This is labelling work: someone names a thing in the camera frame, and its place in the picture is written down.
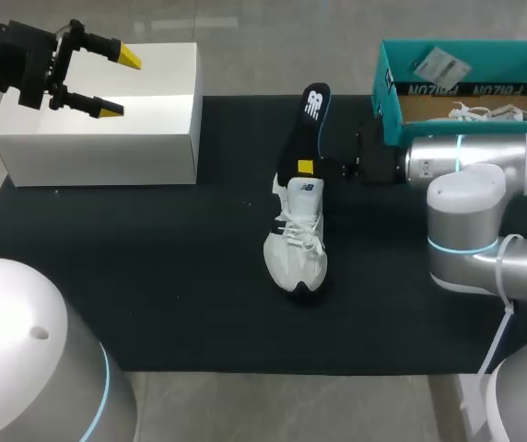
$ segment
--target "paper tag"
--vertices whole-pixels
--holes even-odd
[[[450,90],[471,70],[470,65],[436,47],[417,67],[415,74]]]

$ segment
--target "shoe box label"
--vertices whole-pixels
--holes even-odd
[[[395,82],[398,95],[433,95],[448,97],[479,97],[481,95],[523,95],[527,96],[527,83],[458,83],[451,89],[444,89],[433,83]]]
[[[450,90],[472,70],[473,68],[468,63],[435,47],[417,66],[415,75],[444,90]]]

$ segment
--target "white sneaker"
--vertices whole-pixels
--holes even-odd
[[[327,274],[327,255],[322,244],[323,180],[295,177],[287,187],[274,177],[272,194],[279,200],[263,256],[275,283],[290,294],[317,290]]]

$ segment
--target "new balance logo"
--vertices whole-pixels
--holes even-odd
[[[319,119],[319,109],[322,105],[322,95],[312,90],[308,98],[309,104],[305,106],[304,111],[307,112],[315,120]]]

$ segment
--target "white cable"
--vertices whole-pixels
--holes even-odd
[[[499,327],[497,328],[497,332],[495,333],[495,337],[493,338],[493,342],[491,343],[491,346],[488,348],[488,352],[486,352],[486,356],[485,356],[485,360],[483,361],[483,364],[476,372],[474,390],[471,393],[469,393],[466,396],[466,398],[464,398],[463,402],[460,404],[461,409],[466,406],[467,400],[471,400],[472,398],[477,397],[477,395],[480,393],[480,385],[481,385],[483,376],[488,370],[488,366],[490,366],[491,361],[493,360],[493,356],[495,356],[495,353],[497,352],[499,343],[501,342],[501,338],[503,337],[503,333],[505,333],[505,329],[507,328],[507,325],[509,324],[509,320],[511,319],[511,316],[513,316],[515,312],[515,310],[513,309],[513,303],[509,301],[509,299],[507,298],[507,295],[505,294],[505,289],[503,288],[502,272],[501,272],[502,264],[503,264],[503,256],[505,256],[505,251],[507,250],[509,243],[515,238],[523,239],[523,236],[517,235],[517,234],[511,234],[511,235],[507,235],[503,239],[503,241],[501,242],[501,245],[499,246],[499,250],[497,253],[497,259],[495,262],[495,284],[497,285],[497,291],[499,293],[499,296],[503,300],[503,304],[505,304],[505,315],[503,316],[503,319],[501,320],[501,323],[499,324]]]

